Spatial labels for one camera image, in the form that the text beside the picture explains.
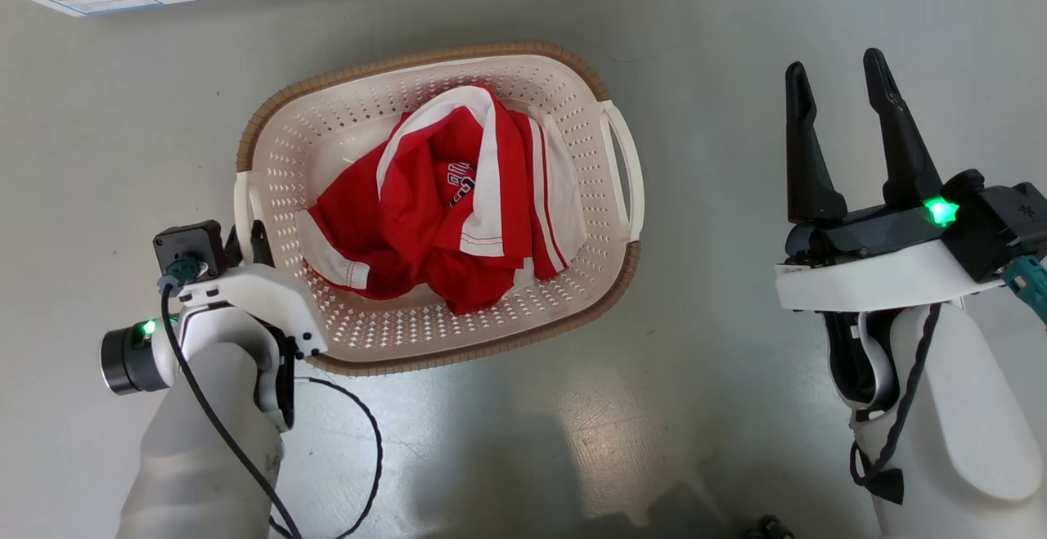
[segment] teal connector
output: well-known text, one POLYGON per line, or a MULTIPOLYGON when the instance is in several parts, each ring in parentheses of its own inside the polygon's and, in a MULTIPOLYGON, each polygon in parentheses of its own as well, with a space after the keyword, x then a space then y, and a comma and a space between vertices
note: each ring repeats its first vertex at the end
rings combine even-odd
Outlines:
POLYGON ((1018 256, 1003 271, 1003 283, 1047 323, 1047 270, 1035 256, 1018 256))
POLYGON ((195 283, 206 270, 207 266, 200 263, 195 256, 183 256, 168 266, 160 280, 156 283, 157 289, 163 293, 163 289, 171 286, 172 296, 177 296, 181 293, 182 288, 195 283))

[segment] gray floor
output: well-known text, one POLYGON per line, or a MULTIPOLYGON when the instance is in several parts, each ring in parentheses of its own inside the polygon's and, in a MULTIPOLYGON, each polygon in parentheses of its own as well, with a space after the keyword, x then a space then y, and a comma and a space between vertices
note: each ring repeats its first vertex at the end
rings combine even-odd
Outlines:
MULTIPOLYGON (((884 180, 876 46, 942 175, 1047 174, 1045 0, 211 0, 74 20, 0 0, 3 537, 111 537, 160 395, 115 398, 101 335, 156 313, 150 237, 231 223, 254 108, 315 73, 430 47, 547 40, 599 70, 647 181, 640 272, 604 318, 517 352, 343 382, 386 440, 367 538, 877 536, 816 316, 778 309, 782 80, 808 66, 851 207, 884 180)), ((972 301, 1041 443, 1043 328, 972 301)), ((279 490, 307 537, 351 523, 370 428, 298 391, 279 490)))

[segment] white stripe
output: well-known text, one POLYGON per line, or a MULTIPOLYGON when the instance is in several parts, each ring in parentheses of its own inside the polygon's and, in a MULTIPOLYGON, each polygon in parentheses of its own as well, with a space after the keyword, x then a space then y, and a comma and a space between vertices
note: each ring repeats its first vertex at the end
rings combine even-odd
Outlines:
POLYGON ((295 211, 294 226, 298 232, 298 248, 313 271, 336 286, 367 289, 369 264, 349 261, 335 251, 308 210, 295 211))
POLYGON ((462 241, 472 242, 474 245, 483 245, 484 242, 502 242, 500 238, 471 238, 467 233, 462 233, 462 241))
MULTIPOLYGON (((474 238, 502 238, 502 175, 498 167, 498 143, 495 129, 495 100, 485 88, 453 88, 418 108, 389 137, 388 145, 378 162, 378 199, 381 200, 385 175, 396 158, 403 137, 427 129, 443 120, 456 108, 466 107, 484 129, 476 162, 476 184, 473 188, 472 215, 464 222, 463 232, 474 238)), ((502 256, 500 242, 492 245, 471 245, 463 242, 462 252, 476 256, 502 256)))
POLYGON ((575 162, 564 143, 563 134, 556 120, 535 107, 528 108, 532 120, 539 121, 545 132, 545 193, 549 200, 550 229, 567 266, 578 256, 578 251, 587 240, 585 214, 578 187, 575 162))
POLYGON ((542 159, 547 159, 547 156, 542 156, 542 136, 544 130, 540 129, 537 122, 533 118, 528 118, 531 125, 531 148, 532 158, 531 158, 531 170, 532 177, 534 177, 534 210, 535 215, 538 216, 538 225, 541 226, 541 238, 545 244, 545 252, 549 255, 549 260, 553 263, 553 268, 556 271, 563 271, 565 267, 560 263, 560 255, 556 254, 556 248, 553 245, 553 232, 549 229, 549 221, 547 218, 548 210, 545 208, 545 177, 544 163, 542 159))

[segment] basket handle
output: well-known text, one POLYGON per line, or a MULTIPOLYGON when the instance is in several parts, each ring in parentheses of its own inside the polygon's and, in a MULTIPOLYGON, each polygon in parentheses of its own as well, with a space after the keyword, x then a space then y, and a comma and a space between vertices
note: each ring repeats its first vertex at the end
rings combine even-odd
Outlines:
POLYGON ((640 171, 640 155, 637 155, 637 143, 629 133, 629 126, 622 117, 618 107, 609 100, 600 103, 600 126, 603 132, 603 144, 607 149, 607 163, 611 166, 611 184, 615 189, 615 203, 618 204, 618 218, 629 233, 629 242, 640 241, 640 230, 644 228, 644 175, 640 171), (625 163, 625 175, 629 182, 629 210, 625 209, 625 197, 622 192, 622 180, 618 175, 618 156, 615 155, 614 137, 622 152, 625 163))
POLYGON ((250 171, 240 171, 237 182, 232 185, 233 226, 237 227, 237 241, 240 242, 240 254, 244 264, 254 263, 254 248, 251 247, 251 226, 254 226, 254 210, 262 208, 258 189, 250 185, 247 177, 250 171))

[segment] white plastic basket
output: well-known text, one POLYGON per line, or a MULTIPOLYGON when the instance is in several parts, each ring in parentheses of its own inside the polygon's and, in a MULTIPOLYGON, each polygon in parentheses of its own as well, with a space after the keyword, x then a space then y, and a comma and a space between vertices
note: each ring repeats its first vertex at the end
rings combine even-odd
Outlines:
POLYGON ((639 262, 644 188, 636 143, 595 72, 550 44, 442 50, 292 85, 251 118, 237 163, 241 249, 249 262, 250 226, 261 219, 276 268, 302 278, 316 297, 330 350, 313 360, 331 372, 431 367, 569 331, 606 312, 639 262), (551 280, 466 316, 451 314, 425 287, 389 301, 330 287, 304 263, 293 214, 316 203, 346 166, 381 144, 404 111, 464 84, 486 84, 508 107, 539 107, 556 118, 575 159, 589 234, 579 256, 551 280), (612 137, 627 181, 619 178, 612 137))

